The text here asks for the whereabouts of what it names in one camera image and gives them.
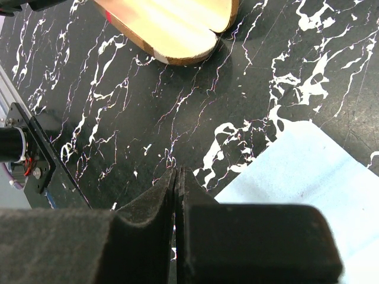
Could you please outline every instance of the black mounting plate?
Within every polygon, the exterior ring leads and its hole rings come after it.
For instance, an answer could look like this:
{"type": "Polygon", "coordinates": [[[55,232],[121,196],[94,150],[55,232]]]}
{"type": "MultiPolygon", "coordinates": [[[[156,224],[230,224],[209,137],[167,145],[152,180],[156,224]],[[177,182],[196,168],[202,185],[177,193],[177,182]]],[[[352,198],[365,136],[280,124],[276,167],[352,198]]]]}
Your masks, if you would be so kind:
{"type": "Polygon", "coordinates": [[[29,175],[24,193],[32,208],[89,208],[85,197],[79,190],[66,166],[62,163],[46,133],[35,117],[29,117],[18,103],[12,103],[7,121],[12,125],[5,127],[26,128],[34,144],[38,147],[38,161],[35,167],[41,170],[41,177],[29,175]]]}

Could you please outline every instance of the black marble surface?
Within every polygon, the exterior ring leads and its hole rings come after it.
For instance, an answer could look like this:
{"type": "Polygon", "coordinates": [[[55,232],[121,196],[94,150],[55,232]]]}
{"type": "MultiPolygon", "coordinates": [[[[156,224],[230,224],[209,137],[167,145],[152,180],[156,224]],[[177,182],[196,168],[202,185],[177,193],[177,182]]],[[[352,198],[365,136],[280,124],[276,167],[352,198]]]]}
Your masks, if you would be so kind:
{"type": "Polygon", "coordinates": [[[379,174],[378,29],[376,0],[244,0],[214,54],[177,67],[75,0],[7,18],[0,61],[91,207],[117,209],[169,166],[215,195],[299,120],[379,174]]]}

